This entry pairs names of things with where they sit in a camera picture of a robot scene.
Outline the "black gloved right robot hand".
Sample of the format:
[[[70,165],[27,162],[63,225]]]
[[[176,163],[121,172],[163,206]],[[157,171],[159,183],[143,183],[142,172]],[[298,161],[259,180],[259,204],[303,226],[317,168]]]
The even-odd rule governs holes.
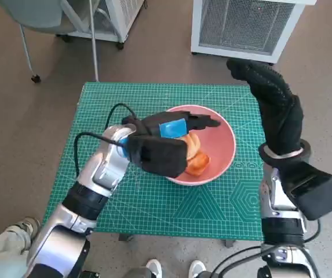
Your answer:
[[[227,68],[256,98],[268,149],[278,156],[299,151],[304,114],[282,75],[268,64],[237,58],[230,58]]]

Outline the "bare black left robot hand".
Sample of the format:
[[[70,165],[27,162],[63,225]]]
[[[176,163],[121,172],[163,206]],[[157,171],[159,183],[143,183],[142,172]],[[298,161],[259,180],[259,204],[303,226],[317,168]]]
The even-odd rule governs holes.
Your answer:
[[[180,138],[191,130],[204,130],[221,124],[209,115],[192,114],[189,111],[164,111],[148,116],[140,123],[148,134],[162,138]]]

